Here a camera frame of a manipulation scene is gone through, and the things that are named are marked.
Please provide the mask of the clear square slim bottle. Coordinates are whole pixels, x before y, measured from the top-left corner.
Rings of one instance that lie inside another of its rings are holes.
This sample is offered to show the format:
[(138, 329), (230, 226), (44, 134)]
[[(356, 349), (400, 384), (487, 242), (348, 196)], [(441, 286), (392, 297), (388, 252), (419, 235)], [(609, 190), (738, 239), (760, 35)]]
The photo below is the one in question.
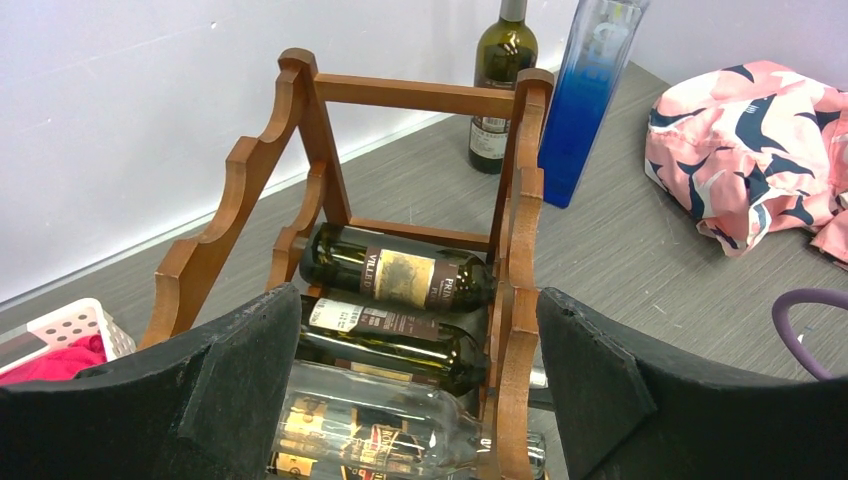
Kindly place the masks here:
[(493, 436), (451, 394), (300, 362), (266, 470), (286, 479), (472, 479)]

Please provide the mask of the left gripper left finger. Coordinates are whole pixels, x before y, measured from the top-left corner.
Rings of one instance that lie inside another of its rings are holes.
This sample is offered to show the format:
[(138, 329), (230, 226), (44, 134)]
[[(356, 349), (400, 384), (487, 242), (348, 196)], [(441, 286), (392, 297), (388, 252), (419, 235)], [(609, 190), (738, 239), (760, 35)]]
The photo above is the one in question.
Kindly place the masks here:
[(284, 283), (68, 381), (1, 390), (5, 479), (261, 479), (299, 338)]

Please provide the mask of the olive green wine bottle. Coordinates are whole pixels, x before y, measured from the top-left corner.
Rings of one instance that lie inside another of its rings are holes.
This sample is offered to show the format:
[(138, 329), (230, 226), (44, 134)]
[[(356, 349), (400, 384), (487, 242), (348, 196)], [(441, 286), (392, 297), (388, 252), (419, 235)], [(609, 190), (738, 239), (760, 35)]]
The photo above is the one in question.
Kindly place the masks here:
[[(481, 35), (476, 48), (474, 85), (510, 90), (518, 73), (536, 66), (538, 42), (526, 24), (526, 0), (503, 0), (498, 20)], [(506, 117), (474, 116), (470, 121), (468, 160), (477, 171), (498, 174), (502, 170), (510, 120)]]

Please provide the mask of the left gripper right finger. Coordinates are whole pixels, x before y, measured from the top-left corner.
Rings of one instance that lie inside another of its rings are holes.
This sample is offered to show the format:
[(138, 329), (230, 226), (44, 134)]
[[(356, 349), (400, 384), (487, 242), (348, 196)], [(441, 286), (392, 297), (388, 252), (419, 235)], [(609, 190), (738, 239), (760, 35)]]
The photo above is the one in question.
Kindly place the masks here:
[(536, 307), (573, 479), (843, 479), (847, 380), (711, 361), (542, 290)]

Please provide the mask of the blue clear square bottle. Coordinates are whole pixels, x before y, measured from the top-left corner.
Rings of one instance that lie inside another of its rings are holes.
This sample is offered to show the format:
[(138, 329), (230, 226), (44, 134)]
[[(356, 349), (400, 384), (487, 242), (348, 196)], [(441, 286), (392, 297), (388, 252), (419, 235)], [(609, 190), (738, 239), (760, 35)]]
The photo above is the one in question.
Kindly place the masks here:
[(538, 153), (545, 202), (571, 203), (650, 4), (578, 3)]

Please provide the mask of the dark green wine bottle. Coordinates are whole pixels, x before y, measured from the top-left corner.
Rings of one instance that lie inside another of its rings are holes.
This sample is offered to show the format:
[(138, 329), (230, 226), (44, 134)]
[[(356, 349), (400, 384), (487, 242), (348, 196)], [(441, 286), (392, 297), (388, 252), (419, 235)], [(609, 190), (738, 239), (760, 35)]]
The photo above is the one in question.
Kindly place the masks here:
[(328, 222), (310, 235), (299, 273), (315, 286), (437, 312), (472, 312), (496, 289), (490, 267), (469, 251)]

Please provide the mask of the dark wine bottle cream label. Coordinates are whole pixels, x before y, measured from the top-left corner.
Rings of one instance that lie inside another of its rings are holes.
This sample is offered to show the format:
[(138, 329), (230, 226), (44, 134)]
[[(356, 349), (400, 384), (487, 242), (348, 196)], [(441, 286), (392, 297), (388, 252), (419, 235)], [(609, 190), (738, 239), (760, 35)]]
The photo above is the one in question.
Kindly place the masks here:
[(471, 334), (435, 319), (302, 295), (296, 357), (457, 397), (486, 378), (488, 357)]

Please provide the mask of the brown wooden wine rack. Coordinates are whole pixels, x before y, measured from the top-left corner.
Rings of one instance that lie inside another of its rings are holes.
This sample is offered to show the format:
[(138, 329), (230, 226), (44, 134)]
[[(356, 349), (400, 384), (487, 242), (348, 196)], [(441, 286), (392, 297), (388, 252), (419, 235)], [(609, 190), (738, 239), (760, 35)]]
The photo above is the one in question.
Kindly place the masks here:
[[(188, 330), (220, 274), (291, 136), (299, 133), (310, 169), (296, 219), (272, 250), (269, 286), (290, 280), (319, 215), (330, 222), (465, 250), (483, 251), (497, 290), (489, 311), (491, 365), (479, 398), (492, 441), (483, 479), (529, 479), (527, 401), (538, 342), (534, 247), (543, 203), (537, 166), (553, 90), (542, 69), (520, 72), (514, 90), (322, 74), (314, 55), (289, 48), (279, 57), (270, 120), (258, 137), (237, 141), (226, 160), (223, 195), (211, 223), (173, 243), (155, 273), (155, 302), (142, 339), (149, 347)], [(411, 226), (352, 215), (326, 105), (342, 102), (507, 118), (511, 122), (488, 234)]]

